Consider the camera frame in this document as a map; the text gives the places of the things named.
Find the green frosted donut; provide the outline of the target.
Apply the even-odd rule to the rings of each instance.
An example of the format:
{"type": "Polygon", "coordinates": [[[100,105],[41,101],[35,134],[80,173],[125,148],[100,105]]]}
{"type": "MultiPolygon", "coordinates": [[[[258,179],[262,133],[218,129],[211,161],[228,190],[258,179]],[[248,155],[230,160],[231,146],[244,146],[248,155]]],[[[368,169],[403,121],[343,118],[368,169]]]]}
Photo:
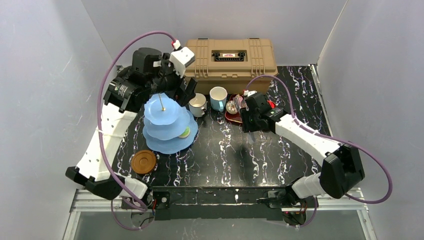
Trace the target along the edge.
{"type": "Polygon", "coordinates": [[[187,138],[190,135],[190,132],[191,132],[190,127],[187,126],[185,128],[184,132],[181,135],[179,135],[178,137],[181,138],[181,139],[187,138]]]}

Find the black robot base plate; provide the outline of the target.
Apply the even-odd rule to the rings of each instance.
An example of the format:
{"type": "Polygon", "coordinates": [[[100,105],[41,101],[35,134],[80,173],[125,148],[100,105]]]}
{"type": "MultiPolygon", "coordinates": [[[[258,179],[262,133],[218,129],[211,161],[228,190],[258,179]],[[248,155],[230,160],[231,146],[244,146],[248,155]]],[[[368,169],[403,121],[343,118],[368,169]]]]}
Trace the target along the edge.
{"type": "Polygon", "coordinates": [[[288,187],[154,186],[155,219],[265,219],[304,224],[314,198],[299,198],[288,187]]]}

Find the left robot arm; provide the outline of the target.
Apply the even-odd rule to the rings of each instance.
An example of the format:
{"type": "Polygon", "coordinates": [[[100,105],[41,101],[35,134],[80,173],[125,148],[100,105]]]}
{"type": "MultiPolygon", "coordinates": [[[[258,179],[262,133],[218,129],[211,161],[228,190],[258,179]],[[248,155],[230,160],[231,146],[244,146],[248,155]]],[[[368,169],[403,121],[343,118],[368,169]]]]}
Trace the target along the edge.
{"type": "Polygon", "coordinates": [[[154,153],[174,154],[194,142],[199,128],[186,106],[196,95],[197,81],[191,78],[184,84],[184,77],[195,59],[187,47],[171,53],[150,47],[136,50],[132,64],[108,83],[99,106],[99,126],[81,160],[67,168],[66,176],[107,200],[143,199],[148,186],[114,172],[113,161],[141,110],[144,110],[142,132],[154,153]]]}

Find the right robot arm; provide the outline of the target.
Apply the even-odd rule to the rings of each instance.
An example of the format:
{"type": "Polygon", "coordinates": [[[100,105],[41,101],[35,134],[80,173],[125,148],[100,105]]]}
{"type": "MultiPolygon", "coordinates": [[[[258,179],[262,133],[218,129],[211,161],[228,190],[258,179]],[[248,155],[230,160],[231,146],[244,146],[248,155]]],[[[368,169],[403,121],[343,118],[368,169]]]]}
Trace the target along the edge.
{"type": "Polygon", "coordinates": [[[245,133],[256,131],[279,135],[301,148],[321,166],[317,174],[300,177],[288,186],[297,199],[329,195],[340,199],[365,178],[359,150],[349,144],[318,135],[281,107],[271,107],[264,94],[246,90],[239,114],[245,133]]]}

